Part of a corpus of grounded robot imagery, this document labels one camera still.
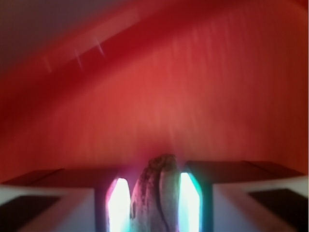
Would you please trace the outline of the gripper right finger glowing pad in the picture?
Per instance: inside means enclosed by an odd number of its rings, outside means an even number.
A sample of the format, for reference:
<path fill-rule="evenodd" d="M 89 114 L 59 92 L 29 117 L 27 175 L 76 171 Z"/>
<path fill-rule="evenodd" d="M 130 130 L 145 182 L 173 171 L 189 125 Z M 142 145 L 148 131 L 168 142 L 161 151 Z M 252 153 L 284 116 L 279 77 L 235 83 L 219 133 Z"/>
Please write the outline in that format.
<path fill-rule="evenodd" d="M 185 163 L 182 232 L 306 232 L 308 176 L 270 161 Z"/>

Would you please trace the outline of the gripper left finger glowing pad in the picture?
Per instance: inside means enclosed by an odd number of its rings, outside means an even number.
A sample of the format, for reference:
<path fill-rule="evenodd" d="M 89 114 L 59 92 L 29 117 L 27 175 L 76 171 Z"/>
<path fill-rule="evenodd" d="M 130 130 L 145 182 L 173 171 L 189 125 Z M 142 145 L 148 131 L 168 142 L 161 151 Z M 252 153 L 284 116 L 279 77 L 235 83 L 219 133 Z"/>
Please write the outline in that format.
<path fill-rule="evenodd" d="M 127 232 L 128 182 L 117 168 L 35 170 L 0 185 L 3 232 Z"/>

